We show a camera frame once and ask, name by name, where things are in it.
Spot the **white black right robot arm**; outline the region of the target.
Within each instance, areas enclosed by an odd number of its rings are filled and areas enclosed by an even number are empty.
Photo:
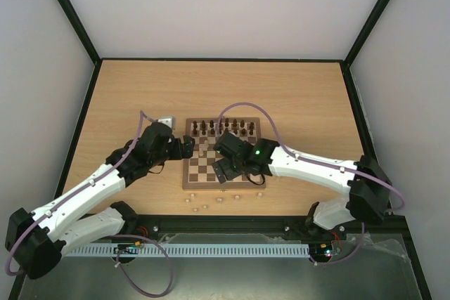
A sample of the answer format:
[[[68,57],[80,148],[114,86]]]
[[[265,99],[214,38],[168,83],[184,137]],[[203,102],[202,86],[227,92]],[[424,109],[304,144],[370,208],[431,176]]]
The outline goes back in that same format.
[[[319,157],[260,138],[255,144],[224,133],[214,145],[222,156],[212,167],[220,183],[237,176],[296,178],[327,187],[339,197],[313,204],[305,225],[308,233],[323,237],[350,221],[378,226],[390,204],[390,179],[378,162],[367,155],[360,160]]]

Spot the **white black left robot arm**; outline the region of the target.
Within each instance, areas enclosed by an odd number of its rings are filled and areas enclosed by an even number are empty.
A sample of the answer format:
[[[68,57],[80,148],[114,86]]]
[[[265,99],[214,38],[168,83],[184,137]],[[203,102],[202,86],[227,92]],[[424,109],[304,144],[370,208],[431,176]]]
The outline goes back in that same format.
[[[168,160],[191,158],[194,145],[191,136],[177,138],[162,122],[139,129],[134,139],[114,150],[92,175],[65,194],[34,211],[14,211],[5,241],[8,260],[15,260],[18,272],[35,280],[74,249],[118,234],[133,217],[126,203],[116,202],[94,216],[86,213],[145,177],[152,168],[164,166]]]

